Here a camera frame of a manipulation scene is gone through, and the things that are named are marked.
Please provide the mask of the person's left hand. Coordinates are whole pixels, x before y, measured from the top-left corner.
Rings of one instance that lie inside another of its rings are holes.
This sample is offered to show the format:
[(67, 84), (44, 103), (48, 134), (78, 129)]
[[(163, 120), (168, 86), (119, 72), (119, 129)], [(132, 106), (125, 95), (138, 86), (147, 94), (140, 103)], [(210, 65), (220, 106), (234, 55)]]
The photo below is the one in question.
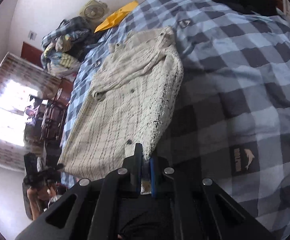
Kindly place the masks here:
[(49, 202), (50, 199), (56, 195), (55, 183), (49, 183), (41, 188), (30, 187), (27, 189), (27, 197), (29, 200), (29, 206), (31, 208), (33, 220), (36, 220), (44, 211), (40, 208), (39, 201), (41, 200), (43, 202)]

